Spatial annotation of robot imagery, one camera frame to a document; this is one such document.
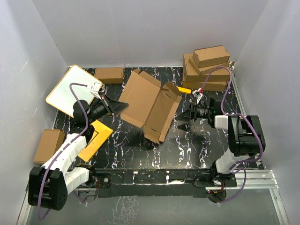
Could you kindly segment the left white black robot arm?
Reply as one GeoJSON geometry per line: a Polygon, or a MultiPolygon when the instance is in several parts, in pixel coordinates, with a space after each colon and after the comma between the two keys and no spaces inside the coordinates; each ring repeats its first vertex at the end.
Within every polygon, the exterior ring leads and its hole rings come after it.
{"type": "Polygon", "coordinates": [[[78,154],[86,148],[94,133],[93,122],[104,115],[114,116],[129,106],[101,95],[89,105],[85,100],[73,104],[73,120],[69,134],[56,153],[41,167],[33,167],[29,174],[28,203],[49,210],[61,210],[68,195],[84,184],[92,187],[97,176],[87,167],[69,167],[78,154]]]}

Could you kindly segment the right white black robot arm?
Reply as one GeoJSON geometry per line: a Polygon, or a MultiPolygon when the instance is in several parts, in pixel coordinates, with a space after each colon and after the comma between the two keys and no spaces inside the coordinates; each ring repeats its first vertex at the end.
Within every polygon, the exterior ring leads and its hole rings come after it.
{"type": "Polygon", "coordinates": [[[189,107],[175,117],[176,120],[190,122],[206,119],[215,129],[228,132],[228,149],[207,172],[192,175],[196,186],[212,184],[224,187],[234,178],[235,169],[245,161],[261,156],[265,150],[265,139],[258,116],[224,115],[221,99],[211,98],[209,105],[203,101],[192,102],[189,107]]]}

